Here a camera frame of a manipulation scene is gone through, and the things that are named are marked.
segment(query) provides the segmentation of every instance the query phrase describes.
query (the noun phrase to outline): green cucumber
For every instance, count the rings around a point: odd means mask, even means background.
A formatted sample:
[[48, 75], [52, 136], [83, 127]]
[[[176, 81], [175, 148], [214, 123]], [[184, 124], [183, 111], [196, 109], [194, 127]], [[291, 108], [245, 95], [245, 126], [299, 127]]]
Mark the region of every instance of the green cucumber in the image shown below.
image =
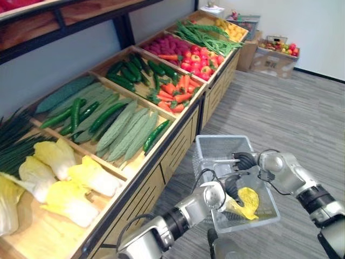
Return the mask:
[[152, 60], [147, 61], [147, 64], [149, 64], [154, 73], [158, 74], [161, 77], [165, 75], [165, 71]]

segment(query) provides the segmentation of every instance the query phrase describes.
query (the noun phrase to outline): metal basket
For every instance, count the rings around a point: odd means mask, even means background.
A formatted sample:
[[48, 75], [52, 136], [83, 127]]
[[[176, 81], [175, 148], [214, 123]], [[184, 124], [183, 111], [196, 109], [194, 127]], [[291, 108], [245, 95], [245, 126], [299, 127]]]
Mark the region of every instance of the metal basket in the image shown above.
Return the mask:
[[[196, 137], [196, 151], [193, 156], [194, 174], [197, 177], [205, 169], [213, 169], [216, 175], [228, 177], [234, 174], [232, 169], [232, 153], [252, 152], [249, 139], [243, 135], [198, 135]], [[250, 187], [255, 190], [259, 196], [259, 207], [256, 211], [257, 220], [247, 220], [234, 213], [220, 213], [216, 210], [204, 221], [215, 225], [217, 233], [228, 233], [265, 224], [277, 222], [280, 220], [280, 214], [273, 200], [271, 191], [266, 187], [265, 182], [257, 178], [258, 168], [253, 167], [249, 170], [250, 175], [242, 176], [237, 182], [237, 187]], [[199, 185], [212, 181], [212, 174], [207, 172], [203, 174]]]

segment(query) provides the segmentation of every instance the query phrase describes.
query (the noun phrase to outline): cardboard box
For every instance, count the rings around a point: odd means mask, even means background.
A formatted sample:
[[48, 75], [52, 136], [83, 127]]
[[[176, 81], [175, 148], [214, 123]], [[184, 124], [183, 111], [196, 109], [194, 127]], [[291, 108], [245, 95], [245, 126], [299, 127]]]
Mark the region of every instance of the cardboard box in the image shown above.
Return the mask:
[[248, 72], [250, 69], [250, 65], [252, 64], [252, 60], [254, 54], [259, 46], [259, 42], [261, 41], [261, 37], [263, 35], [262, 31], [256, 31], [255, 37], [253, 40], [246, 40], [245, 45], [241, 48], [241, 52], [239, 55], [238, 63], [237, 63], [237, 70]]
[[250, 69], [275, 77], [289, 78], [297, 60], [298, 57], [258, 47]]

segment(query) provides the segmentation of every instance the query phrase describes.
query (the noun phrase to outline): gray carpet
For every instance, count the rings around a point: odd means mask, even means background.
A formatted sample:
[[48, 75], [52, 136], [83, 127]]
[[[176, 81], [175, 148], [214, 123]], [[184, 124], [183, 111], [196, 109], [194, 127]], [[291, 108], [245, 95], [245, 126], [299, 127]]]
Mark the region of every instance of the gray carpet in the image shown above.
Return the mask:
[[[255, 151], [276, 148], [293, 153], [316, 179], [344, 203], [344, 85], [293, 72], [291, 79], [236, 72], [202, 134], [246, 135]], [[162, 214], [186, 197], [195, 180], [192, 155], [179, 165], [153, 213]], [[272, 190], [278, 223], [227, 234], [247, 258], [326, 258], [318, 230], [298, 201]], [[200, 223], [181, 237], [164, 258], [210, 258], [210, 225]]]

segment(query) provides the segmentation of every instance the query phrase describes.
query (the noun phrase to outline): silver robot arm segment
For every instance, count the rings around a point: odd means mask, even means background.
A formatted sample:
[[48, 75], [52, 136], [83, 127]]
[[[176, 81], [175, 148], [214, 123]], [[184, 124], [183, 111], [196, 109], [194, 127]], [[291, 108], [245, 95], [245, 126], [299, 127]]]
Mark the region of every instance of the silver robot arm segment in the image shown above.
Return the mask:
[[329, 258], [345, 258], [345, 209], [303, 168], [291, 153], [272, 149], [258, 153], [235, 153], [240, 159], [236, 166], [249, 169], [258, 165], [261, 172], [271, 177], [293, 195], [309, 213], [311, 221], [321, 228], [318, 239]]
[[163, 216], [157, 216], [127, 236], [118, 248], [119, 259], [158, 259], [188, 229], [220, 209], [225, 200], [218, 182], [207, 182]]

